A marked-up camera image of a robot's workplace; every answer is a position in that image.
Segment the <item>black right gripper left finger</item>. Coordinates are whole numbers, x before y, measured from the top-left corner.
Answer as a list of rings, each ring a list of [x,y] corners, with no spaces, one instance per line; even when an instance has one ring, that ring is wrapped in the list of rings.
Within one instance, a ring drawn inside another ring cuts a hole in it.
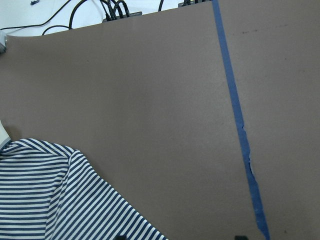
[[[118,235],[117,240],[127,240],[127,237],[125,235]]]

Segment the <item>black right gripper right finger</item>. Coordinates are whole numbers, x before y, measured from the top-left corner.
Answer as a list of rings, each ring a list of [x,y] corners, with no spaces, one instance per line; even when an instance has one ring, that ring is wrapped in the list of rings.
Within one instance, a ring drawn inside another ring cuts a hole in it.
[[[247,236],[245,235],[236,235],[234,240],[247,240]]]

